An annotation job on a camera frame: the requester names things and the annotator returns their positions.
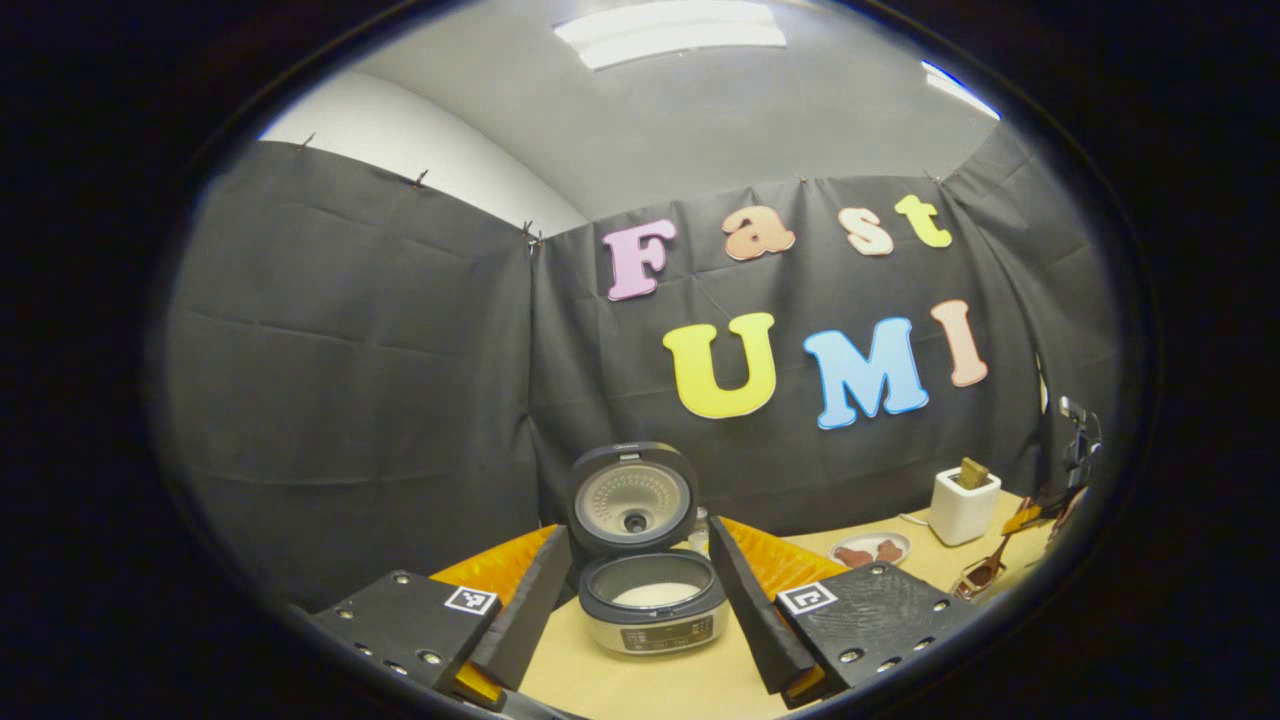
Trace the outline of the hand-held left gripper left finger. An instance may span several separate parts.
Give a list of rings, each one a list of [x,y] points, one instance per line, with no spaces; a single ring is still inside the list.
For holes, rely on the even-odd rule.
[[[326,648],[392,692],[465,714],[548,714],[520,692],[571,564],[563,525],[430,575],[389,571],[308,615]]]

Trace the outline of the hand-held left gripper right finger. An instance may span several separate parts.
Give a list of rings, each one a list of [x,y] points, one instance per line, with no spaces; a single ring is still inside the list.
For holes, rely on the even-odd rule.
[[[979,614],[891,562],[847,568],[728,518],[709,518],[708,539],[762,683],[787,708],[883,685]]]

